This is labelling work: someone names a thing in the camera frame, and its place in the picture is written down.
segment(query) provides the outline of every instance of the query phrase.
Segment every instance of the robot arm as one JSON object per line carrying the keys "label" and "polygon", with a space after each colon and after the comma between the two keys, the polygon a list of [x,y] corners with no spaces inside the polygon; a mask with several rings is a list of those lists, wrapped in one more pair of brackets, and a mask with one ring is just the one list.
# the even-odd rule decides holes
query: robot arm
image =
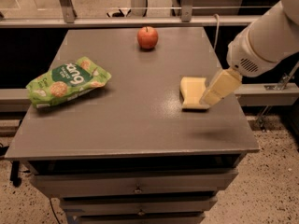
{"label": "robot arm", "polygon": [[230,68],[214,76],[200,103],[216,104],[242,84],[242,76],[257,77],[298,51],[299,0],[280,0],[229,44]]}

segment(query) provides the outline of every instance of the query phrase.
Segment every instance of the white cable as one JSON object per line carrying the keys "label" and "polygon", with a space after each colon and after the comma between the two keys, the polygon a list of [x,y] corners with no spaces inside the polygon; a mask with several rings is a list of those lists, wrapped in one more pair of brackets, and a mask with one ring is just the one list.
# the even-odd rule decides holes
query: white cable
{"label": "white cable", "polygon": [[218,41],[218,33],[219,33],[219,26],[220,26],[220,16],[218,14],[214,14],[214,17],[216,18],[216,21],[217,21],[215,41],[214,41],[214,50],[215,50],[216,46],[217,46],[217,41]]}

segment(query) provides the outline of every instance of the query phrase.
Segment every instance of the apple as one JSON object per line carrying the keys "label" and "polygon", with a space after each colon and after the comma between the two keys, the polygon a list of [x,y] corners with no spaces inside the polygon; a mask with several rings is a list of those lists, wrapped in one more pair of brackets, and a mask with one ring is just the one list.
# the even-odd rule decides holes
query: apple
{"label": "apple", "polygon": [[153,49],[158,42],[158,32],[151,26],[142,27],[137,34],[140,48]]}

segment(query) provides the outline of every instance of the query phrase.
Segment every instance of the green bag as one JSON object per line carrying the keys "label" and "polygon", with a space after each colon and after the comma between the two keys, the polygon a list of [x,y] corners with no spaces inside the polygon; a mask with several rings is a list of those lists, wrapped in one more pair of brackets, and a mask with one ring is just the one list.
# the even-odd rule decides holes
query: green bag
{"label": "green bag", "polygon": [[58,105],[103,87],[111,74],[87,57],[59,67],[33,79],[26,86],[36,108]]}

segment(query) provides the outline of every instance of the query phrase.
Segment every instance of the drawer handle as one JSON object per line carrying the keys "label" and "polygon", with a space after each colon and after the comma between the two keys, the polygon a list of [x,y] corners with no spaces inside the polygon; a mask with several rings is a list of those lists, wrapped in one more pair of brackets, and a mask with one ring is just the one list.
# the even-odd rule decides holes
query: drawer handle
{"label": "drawer handle", "polygon": [[142,193],[142,189],[137,186],[137,188],[134,190],[134,194],[141,194]]}
{"label": "drawer handle", "polygon": [[146,215],[146,213],[144,211],[142,211],[142,209],[140,209],[140,211],[137,214],[141,217]]}

